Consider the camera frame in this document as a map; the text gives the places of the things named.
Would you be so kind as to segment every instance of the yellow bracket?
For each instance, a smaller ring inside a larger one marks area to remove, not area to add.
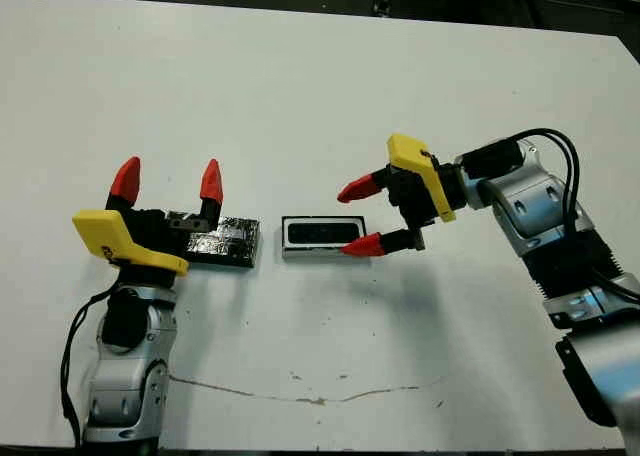
[[[393,133],[387,141],[389,162],[392,166],[418,173],[426,186],[440,219],[445,223],[456,219],[451,209],[440,176],[433,167],[425,143],[404,134]]]
[[[186,260],[134,243],[118,211],[83,209],[75,214],[73,224],[89,252],[99,258],[168,269],[180,276],[187,274]]]

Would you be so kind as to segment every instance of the table stain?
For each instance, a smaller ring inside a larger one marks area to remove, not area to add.
[[[439,378],[431,381],[429,384],[427,384],[424,387],[433,386],[437,383],[444,381],[446,378],[447,376],[440,376]],[[203,382],[194,381],[191,379],[180,378],[173,374],[169,375],[169,379],[171,381],[175,381],[178,383],[190,384],[192,386],[199,386],[202,388],[213,389],[215,391],[223,391],[225,393],[231,393],[237,396],[244,396],[244,397],[254,398],[254,399],[267,399],[271,401],[280,401],[284,403],[311,404],[314,406],[326,406],[327,403],[344,404],[344,403],[350,403],[355,400],[364,399],[364,398],[381,395],[381,394],[388,394],[388,393],[395,393],[395,392],[402,392],[402,391],[417,391],[420,389],[420,386],[397,386],[393,388],[371,389],[369,391],[363,391],[361,393],[356,393],[352,396],[348,396],[346,398],[341,398],[341,399],[325,398],[322,396],[318,396],[317,398],[285,398],[285,397],[274,396],[274,395],[257,394],[250,391],[241,391],[239,389],[229,388],[225,386],[218,386],[216,384],[203,383]],[[444,401],[441,401],[438,407],[442,406],[443,403]]]

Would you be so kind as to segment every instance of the white-rimmed black box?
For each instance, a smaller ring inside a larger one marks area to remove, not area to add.
[[[282,256],[335,256],[367,234],[362,216],[283,216]]]

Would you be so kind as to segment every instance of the rectangular object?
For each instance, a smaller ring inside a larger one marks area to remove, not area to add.
[[[282,255],[334,256],[367,234],[362,216],[283,216]]]
[[[253,268],[259,235],[259,221],[222,217],[216,231],[191,233],[186,259],[193,263]]]

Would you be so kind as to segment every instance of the small black box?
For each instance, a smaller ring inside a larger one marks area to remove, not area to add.
[[[220,218],[216,231],[191,234],[186,259],[193,263],[253,268],[259,236],[259,221]]]

